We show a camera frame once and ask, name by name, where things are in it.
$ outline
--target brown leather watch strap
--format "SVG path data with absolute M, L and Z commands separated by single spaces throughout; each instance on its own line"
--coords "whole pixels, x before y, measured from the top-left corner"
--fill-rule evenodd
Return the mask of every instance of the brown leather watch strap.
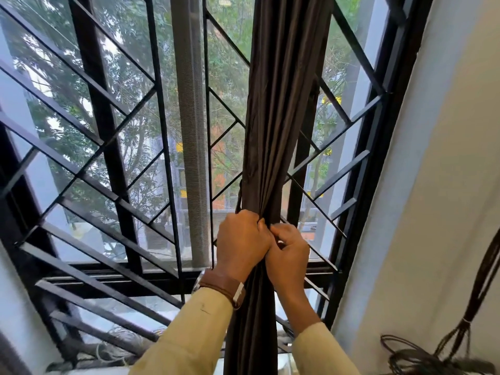
M 199 281 L 200 287 L 208 287 L 226 296 L 234 309 L 241 307 L 245 298 L 245 287 L 232 277 L 217 273 L 213 270 L 205 270 Z

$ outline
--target wire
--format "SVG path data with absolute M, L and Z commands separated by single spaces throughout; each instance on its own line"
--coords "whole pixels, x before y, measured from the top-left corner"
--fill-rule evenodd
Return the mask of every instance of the wire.
M 462 346 L 465 336 L 467 336 L 466 358 L 469 358 L 471 352 L 471 323 L 478 314 L 499 267 L 500 228 L 493 237 L 481 261 L 464 316 L 458 325 L 441 339 L 433 354 L 396 335 L 384 334 L 380 336 L 380 344 L 391 353 L 388 362 L 392 373 L 397 375 L 403 375 L 404 373 L 409 373 L 409 371 L 419 374 L 436 373 L 443 375 L 463 373 L 464 371 L 460 369 L 460 361 L 454 359 L 454 357 Z M 444 349 L 452 340 L 453 343 L 451 344 L 449 354 L 443 356 Z M 390 346 L 390 343 L 394 342 L 401 343 L 407 348 L 395 350 Z M 479 366 L 484 367 L 484 365 L 490 366 L 491 364 L 483 362 Z

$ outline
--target window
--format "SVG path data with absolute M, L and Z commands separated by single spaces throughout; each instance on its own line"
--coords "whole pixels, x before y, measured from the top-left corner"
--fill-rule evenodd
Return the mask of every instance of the window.
M 155 341 L 215 264 L 240 189 L 253 5 L 0 0 L 0 239 L 66 362 L 98 366 L 106 345 L 136 359 L 116 338 Z M 329 326 L 427 18 L 401 5 L 335 0 L 283 185 Z

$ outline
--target right hand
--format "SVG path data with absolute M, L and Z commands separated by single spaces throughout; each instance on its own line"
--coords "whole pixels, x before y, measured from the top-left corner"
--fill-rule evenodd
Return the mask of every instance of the right hand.
M 289 223 L 271 225 L 271 233 L 283 241 L 280 246 L 272 240 L 266 254 L 267 276 L 280 297 L 301 296 L 309 261 L 309 245 L 296 227 Z

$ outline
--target dark brown curtain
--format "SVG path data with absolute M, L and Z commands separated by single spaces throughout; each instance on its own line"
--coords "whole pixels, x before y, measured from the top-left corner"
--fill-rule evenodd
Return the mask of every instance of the dark brown curtain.
M 332 0 L 255 0 L 242 207 L 279 222 L 282 186 L 302 125 Z M 278 372 L 274 289 L 261 262 L 229 324 L 224 374 Z

